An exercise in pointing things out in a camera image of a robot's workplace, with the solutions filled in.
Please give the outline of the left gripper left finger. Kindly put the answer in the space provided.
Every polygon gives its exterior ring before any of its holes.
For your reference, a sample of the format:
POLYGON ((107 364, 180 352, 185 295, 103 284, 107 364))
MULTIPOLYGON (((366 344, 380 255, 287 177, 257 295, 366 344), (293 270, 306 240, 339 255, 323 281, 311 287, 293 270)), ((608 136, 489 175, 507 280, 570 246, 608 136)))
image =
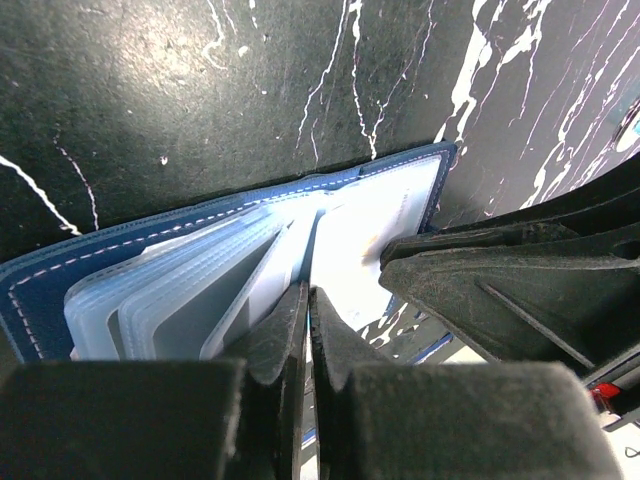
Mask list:
POLYGON ((41 363, 1 387, 5 479, 296 479, 309 287, 208 361, 41 363))

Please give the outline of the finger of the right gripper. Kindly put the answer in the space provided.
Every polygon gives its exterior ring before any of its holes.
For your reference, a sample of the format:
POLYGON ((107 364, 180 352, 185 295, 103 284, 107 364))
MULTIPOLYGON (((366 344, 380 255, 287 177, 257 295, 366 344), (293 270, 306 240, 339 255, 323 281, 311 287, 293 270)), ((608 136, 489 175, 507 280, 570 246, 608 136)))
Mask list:
POLYGON ((639 163, 485 221, 391 242, 381 284, 489 360, 602 373, 639 351, 639 163))

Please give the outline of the blue card holder wallet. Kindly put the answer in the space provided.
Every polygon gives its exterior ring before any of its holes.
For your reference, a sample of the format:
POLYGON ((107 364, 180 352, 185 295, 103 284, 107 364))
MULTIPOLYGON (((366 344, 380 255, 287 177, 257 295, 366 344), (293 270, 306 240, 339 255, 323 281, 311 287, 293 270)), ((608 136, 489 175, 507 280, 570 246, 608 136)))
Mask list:
POLYGON ((65 241, 1 268, 17 356, 209 360, 298 282, 353 329, 382 317, 388 243, 425 229, 455 144, 413 148, 65 241))

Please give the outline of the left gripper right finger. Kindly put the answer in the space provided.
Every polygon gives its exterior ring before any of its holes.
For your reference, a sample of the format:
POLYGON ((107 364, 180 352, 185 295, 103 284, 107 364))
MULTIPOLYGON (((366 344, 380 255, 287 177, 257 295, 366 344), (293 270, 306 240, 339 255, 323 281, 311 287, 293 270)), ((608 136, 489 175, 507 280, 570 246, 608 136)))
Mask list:
POLYGON ((309 295, 323 479, 618 479, 590 395, 558 363, 399 365, 309 295))

